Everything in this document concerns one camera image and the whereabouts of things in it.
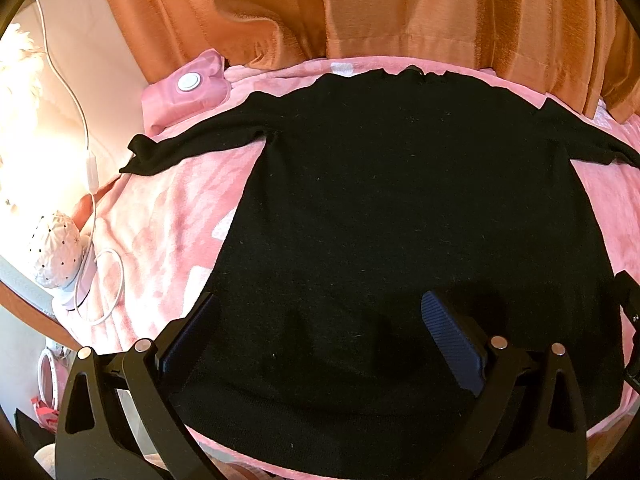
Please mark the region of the pink round mirror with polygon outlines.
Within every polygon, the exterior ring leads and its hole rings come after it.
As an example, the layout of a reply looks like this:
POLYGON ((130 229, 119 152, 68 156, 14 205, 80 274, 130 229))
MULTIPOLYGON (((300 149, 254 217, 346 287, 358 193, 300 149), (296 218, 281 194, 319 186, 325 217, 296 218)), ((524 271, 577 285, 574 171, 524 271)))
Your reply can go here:
POLYGON ((68 370, 63 358, 49 348, 40 352, 37 365, 39 399, 47 408, 58 410, 63 400, 68 370))

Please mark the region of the black knit sweater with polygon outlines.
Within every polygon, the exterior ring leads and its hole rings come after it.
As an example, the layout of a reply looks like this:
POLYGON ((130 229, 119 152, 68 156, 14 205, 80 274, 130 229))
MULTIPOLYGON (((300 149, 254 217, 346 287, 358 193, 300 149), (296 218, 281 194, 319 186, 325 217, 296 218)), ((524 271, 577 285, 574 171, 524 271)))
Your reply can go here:
POLYGON ((567 348, 594 425, 622 396, 620 310, 574 165, 637 166, 557 102, 408 68, 324 75, 171 139, 136 136, 127 171, 264 148, 171 391, 182 421, 262 462, 334 478, 414 479, 474 398, 421 316, 457 309, 525 348, 567 348))

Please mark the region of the pink pouch with white button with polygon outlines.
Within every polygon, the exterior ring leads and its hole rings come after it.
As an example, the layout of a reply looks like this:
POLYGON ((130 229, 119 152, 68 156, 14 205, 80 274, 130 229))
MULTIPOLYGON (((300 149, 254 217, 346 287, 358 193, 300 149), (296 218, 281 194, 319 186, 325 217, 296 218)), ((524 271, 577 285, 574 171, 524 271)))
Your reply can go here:
POLYGON ((228 99, 230 91, 231 84, 224 78, 224 58, 214 49, 205 50, 143 90, 143 132, 156 136, 177 122, 213 110, 228 99))

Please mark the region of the orange curtain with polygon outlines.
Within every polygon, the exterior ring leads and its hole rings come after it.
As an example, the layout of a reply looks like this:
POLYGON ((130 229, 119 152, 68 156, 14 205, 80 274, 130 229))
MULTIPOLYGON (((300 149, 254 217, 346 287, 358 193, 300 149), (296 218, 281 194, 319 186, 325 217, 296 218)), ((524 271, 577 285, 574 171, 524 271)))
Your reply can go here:
POLYGON ((619 122, 639 110, 639 37, 615 0, 107 0, 148 81, 207 49, 277 70, 389 55, 489 68, 619 122))

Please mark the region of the white dotted plush toy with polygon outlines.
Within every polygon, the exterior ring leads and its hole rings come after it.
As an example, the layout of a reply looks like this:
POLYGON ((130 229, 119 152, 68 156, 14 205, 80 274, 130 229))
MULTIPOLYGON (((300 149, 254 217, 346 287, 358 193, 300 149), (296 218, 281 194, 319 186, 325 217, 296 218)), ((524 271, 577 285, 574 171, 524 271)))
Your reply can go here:
POLYGON ((28 245, 32 278, 45 289, 65 288, 76 280, 89 245, 67 214, 55 211, 38 220, 28 245))

